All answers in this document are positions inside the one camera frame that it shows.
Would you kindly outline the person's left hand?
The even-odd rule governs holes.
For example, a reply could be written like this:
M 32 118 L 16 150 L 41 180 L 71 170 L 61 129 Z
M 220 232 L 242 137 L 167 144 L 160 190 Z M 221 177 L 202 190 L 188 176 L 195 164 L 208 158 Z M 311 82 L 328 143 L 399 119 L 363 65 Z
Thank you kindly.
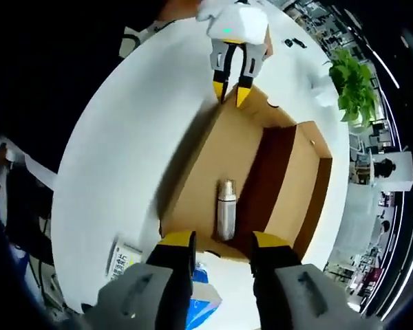
M 273 55 L 273 44 L 272 44 L 272 41 L 271 41 L 271 35 L 270 35 L 269 27 L 266 29 L 264 44 L 266 46 L 266 51 L 265 51 L 265 54 L 264 54 L 264 58 L 267 59 L 267 58 L 269 58 L 270 56 Z

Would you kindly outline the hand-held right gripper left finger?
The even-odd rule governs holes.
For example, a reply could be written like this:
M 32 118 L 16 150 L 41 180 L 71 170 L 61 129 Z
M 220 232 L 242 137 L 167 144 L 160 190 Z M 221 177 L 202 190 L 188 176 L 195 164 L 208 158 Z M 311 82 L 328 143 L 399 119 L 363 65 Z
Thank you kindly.
M 195 268 L 196 233 L 167 234 L 144 263 L 98 293 L 97 329 L 184 329 Z

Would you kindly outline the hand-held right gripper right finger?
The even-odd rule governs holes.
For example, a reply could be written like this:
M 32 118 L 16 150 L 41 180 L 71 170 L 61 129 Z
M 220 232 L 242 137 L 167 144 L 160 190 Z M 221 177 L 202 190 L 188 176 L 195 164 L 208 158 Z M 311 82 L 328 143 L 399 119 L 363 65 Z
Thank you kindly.
M 262 329 L 357 328 L 340 286 L 279 237 L 252 233 L 251 271 Z

